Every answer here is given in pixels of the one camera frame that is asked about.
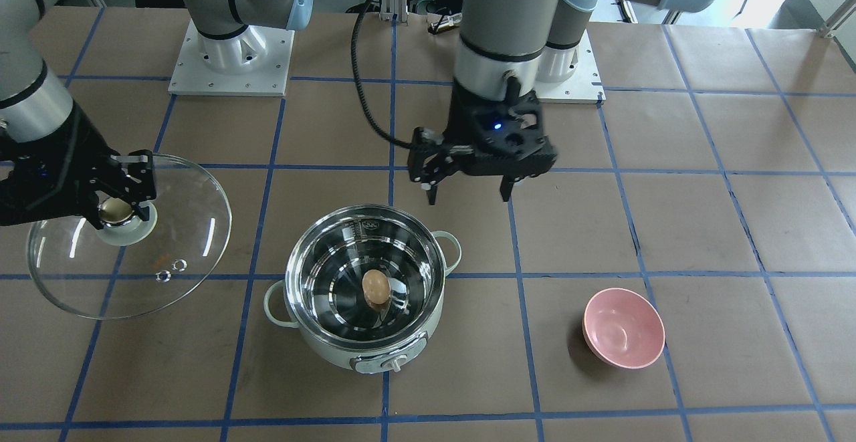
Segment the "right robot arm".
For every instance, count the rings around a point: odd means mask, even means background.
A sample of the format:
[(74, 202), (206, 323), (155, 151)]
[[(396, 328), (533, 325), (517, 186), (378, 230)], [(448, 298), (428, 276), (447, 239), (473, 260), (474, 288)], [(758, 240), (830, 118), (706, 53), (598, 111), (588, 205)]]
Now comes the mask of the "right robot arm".
[(13, 164), (2, 180), (2, 225), (80, 216), (103, 229), (101, 193), (148, 221), (153, 153), (109, 147), (31, 43), (31, 29), (56, 1), (2, 0), (2, 159)]

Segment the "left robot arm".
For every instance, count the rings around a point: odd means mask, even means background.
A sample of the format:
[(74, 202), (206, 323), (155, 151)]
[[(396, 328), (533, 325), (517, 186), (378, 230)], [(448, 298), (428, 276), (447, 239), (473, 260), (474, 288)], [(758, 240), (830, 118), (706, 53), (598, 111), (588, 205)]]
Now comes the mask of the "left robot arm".
[[(714, 0), (625, 0), (698, 12)], [(572, 58), (597, 0), (463, 0), (447, 126), (418, 127), (409, 178), (436, 203), (456, 172), (499, 176), (504, 201), (514, 184), (548, 172), (558, 152), (544, 131), (537, 83), (572, 77)]]

